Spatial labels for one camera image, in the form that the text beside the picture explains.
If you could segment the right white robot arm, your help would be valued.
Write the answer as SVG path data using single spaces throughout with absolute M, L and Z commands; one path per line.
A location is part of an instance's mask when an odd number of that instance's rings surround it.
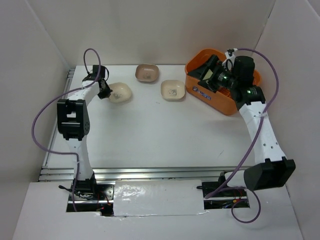
M 231 69 L 227 65 L 213 54 L 187 75 L 214 93 L 220 88 L 230 91 L 253 143 L 249 150 L 254 152 L 255 165 L 243 172 L 245 186 L 251 191 L 280 188 L 290 178 L 296 164 L 287 159 L 275 137 L 264 93 L 254 84 L 254 60 L 249 56 L 237 56 Z

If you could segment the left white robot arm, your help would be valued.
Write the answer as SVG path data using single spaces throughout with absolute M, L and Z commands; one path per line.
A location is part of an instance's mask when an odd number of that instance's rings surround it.
M 91 128 L 88 105 L 94 97 L 110 97 L 112 90 L 107 84 L 108 78 L 109 70 L 106 67 L 94 65 L 92 72 L 82 80 L 80 89 L 57 102 L 58 132 L 62 134 L 70 152 L 75 154 L 74 178 L 70 191 L 88 200 L 94 199 L 99 193 L 87 147 L 87 135 Z

